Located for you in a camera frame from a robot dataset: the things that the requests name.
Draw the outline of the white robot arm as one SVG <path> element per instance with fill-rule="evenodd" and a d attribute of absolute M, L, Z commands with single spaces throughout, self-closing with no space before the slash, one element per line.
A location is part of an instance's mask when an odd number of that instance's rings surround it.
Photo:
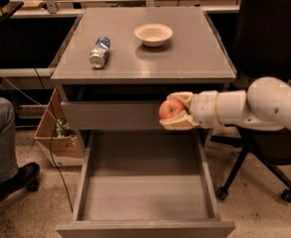
<path fill-rule="evenodd" d="M 233 125 L 291 131 L 291 85 L 275 77 L 261 77 L 246 90 L 174 92 L 160 105 L 159 118 L 167 130 Z"/>

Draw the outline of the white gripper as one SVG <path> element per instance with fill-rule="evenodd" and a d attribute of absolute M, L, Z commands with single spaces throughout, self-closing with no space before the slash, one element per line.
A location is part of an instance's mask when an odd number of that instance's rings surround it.
<path fill-rule="evenodd" d="M 202 91 L 195 95 L 190 91 L 173 92 L 167 98 L 179 100 L 185 108 L 190 108 L 191 115 L 182 111 L 172 118 L 161 119 L 160 124 L 166 130 L 173 131 L 186 131 L 195 127 L 215 128 L 219 125 L 216 112 L 217 97 L 217 91 Z"/>

